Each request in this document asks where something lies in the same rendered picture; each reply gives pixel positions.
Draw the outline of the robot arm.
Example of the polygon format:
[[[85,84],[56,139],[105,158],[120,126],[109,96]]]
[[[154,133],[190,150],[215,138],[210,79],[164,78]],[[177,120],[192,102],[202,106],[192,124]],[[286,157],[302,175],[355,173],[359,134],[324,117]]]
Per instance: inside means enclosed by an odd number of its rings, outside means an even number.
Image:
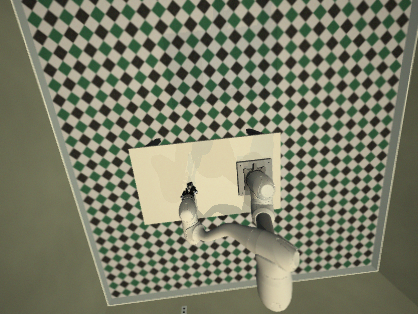
[[[182,198],[179,217],[182,220],[185,239],[191,245],[199,243],[200,240],[209,242],[229,236],[254,253],[257,262],[258,294],[267,308],[279,312],[285,310],[290,303],[291,272],[298,267],[300,255],[290,242],[274,232],[275,184],[265,171],[266,167],[257,168],[256,163],[253,163],[252,169],[243,169],[244,189],[250,190],[251,215],[257,228],[224,223],[208,232],[205,231],[204,226],[198,221],[195,198],[190,194]]]

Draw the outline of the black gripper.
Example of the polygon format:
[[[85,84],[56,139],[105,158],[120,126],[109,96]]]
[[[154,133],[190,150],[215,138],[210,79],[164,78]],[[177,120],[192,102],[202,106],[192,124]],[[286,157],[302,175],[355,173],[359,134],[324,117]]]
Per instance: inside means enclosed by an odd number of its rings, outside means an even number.
[[[193,192],[194,191],[194,192]],[[189,192],[189,193],[188,193]],[[193,186],[193,184],[191,184],[191,190],[189,191],[189,188],[188,188],[188,185],[187,185],[187,188],[186,188],[186,190],[184,190],[183,191],[183,193],[182,193],[182,195],[181,195],[181,199],[183,198],[183,196],[185,196],[185,195],[187,195],[187,194],[190,194],[190,195],[192,195],[192,196],[194,196],[195,194],[198,194],[198,192],[197,192],[197,190],[196,190],[196,188],[195,188],[195,186]]]

